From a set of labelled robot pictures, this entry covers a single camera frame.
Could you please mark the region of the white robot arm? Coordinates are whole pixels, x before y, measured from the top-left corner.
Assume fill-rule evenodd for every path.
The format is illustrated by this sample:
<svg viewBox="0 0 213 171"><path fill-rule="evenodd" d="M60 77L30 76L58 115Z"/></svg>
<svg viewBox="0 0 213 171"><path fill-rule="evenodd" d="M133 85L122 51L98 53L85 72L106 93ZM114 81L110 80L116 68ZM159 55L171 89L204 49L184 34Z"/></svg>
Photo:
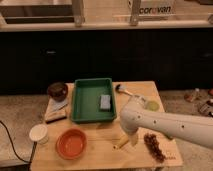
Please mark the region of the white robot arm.
<svg viewBox="0 0 213 171"><path fill-rule="evenodd" d="M127 135L140 127L213 149L213 119L155 112L145 109L141 97L132 96L120 111L120 125Z"/></svg>

